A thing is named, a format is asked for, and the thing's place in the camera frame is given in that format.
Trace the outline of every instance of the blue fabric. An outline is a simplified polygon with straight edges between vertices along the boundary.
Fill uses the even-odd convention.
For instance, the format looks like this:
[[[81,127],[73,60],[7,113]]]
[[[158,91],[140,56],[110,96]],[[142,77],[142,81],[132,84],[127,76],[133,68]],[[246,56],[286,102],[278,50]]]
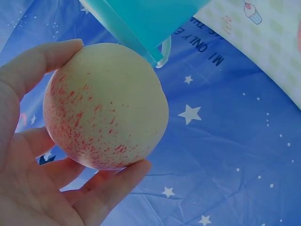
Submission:
[[[0,65],[49,41],[117,42],[77,0],[0,1],[0,9]],[[300,110],[199,21],[172,42],[169,62],[156,69],[170,106],[166,134],[149,156],[152,171],[103,226],[298,226]],[[49,78],[22,101],[17,131],[44,125]],[[63,157],[55,147],[38,161]],[[64,190],[94,173],[86,169]]]

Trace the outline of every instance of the blue cup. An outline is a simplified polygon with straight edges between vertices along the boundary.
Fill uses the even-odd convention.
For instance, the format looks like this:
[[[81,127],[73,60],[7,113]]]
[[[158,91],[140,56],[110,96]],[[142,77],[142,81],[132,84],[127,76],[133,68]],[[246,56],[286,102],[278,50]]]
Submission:
[[[209,1],[80,0],[120,44],[136,51],[157,68],[168,61],[170,35]]]

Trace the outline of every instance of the star print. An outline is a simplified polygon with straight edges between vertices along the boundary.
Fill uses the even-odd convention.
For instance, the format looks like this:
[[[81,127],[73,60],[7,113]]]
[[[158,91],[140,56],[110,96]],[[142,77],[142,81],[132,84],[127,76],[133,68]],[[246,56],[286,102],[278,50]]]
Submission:
[[[202,215],[202,219],[199,221],[200,224],[203,224],[203,226],[206,226],[207,224],[211,224],[211,221],[209,220],[210,215],[205,217]]]
[[[32,119],[31,119],[31,121],[32,121],[31,125],[34,124],[34,121],[36,121],[36,119],[37,119],[36,116],[33,115]]]
[[[186,125],[188,125],[193,119],[202,120],[198,115],[200,109],[201,107],[191,108],[189,105],[186,105],[186,110],[178,116],[185,118]]]
[[[185,76],[185,83],[187,83],[188,85],[190,85],[190,83],[193,81],[193,79],[190,76]]]
[[[173,187],[171,187],[171,188],[164,187],[164,192],[162,192],[162,194],[165,194],[167,198],[174,195]]]
[[[52,155],[51,150],[44,155],[45,161],[48,161],[49,157]]]
[[[87,10],[85,7],[81,9],[82,12],[85,12],[86,15],[89,13],[89,10]]]

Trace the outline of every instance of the palm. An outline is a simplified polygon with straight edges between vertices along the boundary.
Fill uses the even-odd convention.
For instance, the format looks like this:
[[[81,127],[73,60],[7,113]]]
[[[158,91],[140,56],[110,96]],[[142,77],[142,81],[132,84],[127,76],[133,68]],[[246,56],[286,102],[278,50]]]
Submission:
[[[47,56],[47,51],[58,51],[59,57],[66,58],[65,62],[52,59],[61,61],[54,63],[48,57],[50,63],[44,64],[53,65],[47,65],[44,73],[66,63],[80,49],[78,43],[72,45],[44,46],[44,56]],[[37,53],[27,54],[34,57]],[[142,180],[150,164],[141,161],[119,173],[98,172],[80,189],[60,192],[79,176],[84,167],[69,158],[40,166],[36,158],[54,145],[45,128],[14,134],[19,114],[18,101],[41,79],[37,75],[29,75],[27,81],[14,78],[18,76],[16,64],[22,62],[23,67],[32,64],[34,59],[26,62],[28,58],[25,54],[0,69],[0,108],[7,108],[0,112],[0,223],[4,226],[22,225],[24,222],[31,226],[98,226]]]

